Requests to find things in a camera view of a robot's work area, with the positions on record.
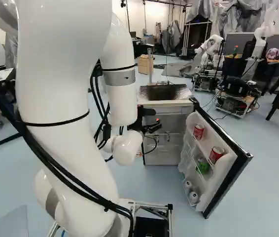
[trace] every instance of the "floor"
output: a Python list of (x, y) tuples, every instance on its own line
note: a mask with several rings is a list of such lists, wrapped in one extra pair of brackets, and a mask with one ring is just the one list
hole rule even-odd
[[(155, 69), (154, 81), (167, 80), (162, 70)], [(138, 85), (145, 85), (148, 76), (137, 75)], [(168, 78), (173, 83), (187, 83), (188, 79)], [(201, 105), (212, 97), (197, 92)], [(243, 148), (254, 154), (229, 193), (208, 220), (187, 206), (176, 167), (145, 167), (141, 158), (130, 167), (111, 161), (109, 166), (116, 179), (120, 196), (135, 200), (173, 203), (174, 231), (178, 237), (279, 237), (279, 111), (266, 121), (273, 96), (259, 99), (260, 108), (244, 119), (227, 116), (217, 122)], [(213, 118), (225, 114), (205, 107)], [(91, 122), (99, 122), (95, 105), (90, 100)], [(0, 129), (0, 139), (14, 134), (6, 123)], [(33, 178), (40, 168), (38, 159), (22, 139), (0, 146), (0, 217), (23, 204), (28, 207), (30, 237), (46, 236), (53, 220), (37, 204), (33, 192)]]

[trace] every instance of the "robotic arm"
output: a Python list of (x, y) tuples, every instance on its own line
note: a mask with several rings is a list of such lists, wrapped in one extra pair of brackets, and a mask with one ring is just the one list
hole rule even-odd
[(264, 16), (264, 22), (261, 27), (257, 28), (254, 32), (254, 36), (257, 39), (254, 51), (252, 53), (253, 58), (260, 58), (262, 51), (266, 45), (266, 39), (274, 35), (275, 28), (274, 23), (276, 22), (276, 11), (279, 7), (279, 0), (276, 0), (271, 7), (269, 7)]
[(197, 55), (199, 55), (203, 52), (203, 55), (201, 57), (201, 66), (204, 66), (207, 64), (209, 56), (214, 56), (214, 55), (218, 54), (219, 46), (223, 40), (224, 40), (224, 38), (222, 38), (221, 36), (212, 35), (199, 48), (194, 50), (194, 52)]
[[(111, 0), (18, 1), (13, 8), (18, 25), (8, 7), (14, 3), (0, 0), (0, 28), (12, 35), (18, 29), (16, 94), (25, 134), (40, 145), (32, 147), (36, 154), (48, 153), (60, 165), (53, 170), (55, 162), (40, 159), (38, 202), (72, 237), (104, 237), (112, 229), (126, 236), (130, 222), (125, 224), (123, 200), (90, 131), (87, 80), (100, 58), (110, 124), (133, 123), (137, 98), (131, 36), (112, 14)], [(132, 163), (141, 142), (135, 131), (115, 139), (115, 158)], [(79, 182), (56, 175), (61, 168)]]

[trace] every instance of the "sink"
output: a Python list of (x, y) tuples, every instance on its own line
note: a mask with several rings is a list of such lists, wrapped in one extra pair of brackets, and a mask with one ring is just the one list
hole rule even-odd
[(147, 100), (176, 100), (185, 90), (186, 84), (145, 85), (139, 93)]

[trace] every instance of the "fridge door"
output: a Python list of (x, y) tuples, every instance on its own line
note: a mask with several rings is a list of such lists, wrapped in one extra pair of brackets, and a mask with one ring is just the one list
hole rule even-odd
[[(201, 140), (193, 135), (196, 124), (205, 127)], [(207, 219), (253, 156), (240, 147), (196, 100), (194, 112), (187, 117), (186, 128), (178, 169), (199, 195), (197, 204), (192, 206)], [(216, 163), (209, 158), (214, 146), (224, 150)]]

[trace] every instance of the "pink object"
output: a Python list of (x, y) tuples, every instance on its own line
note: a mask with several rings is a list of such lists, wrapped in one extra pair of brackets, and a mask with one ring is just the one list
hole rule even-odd
[(277, 48), (270, 48), (266, 54), (268, 59), (275, 59), (279, 56), (279, 50)]

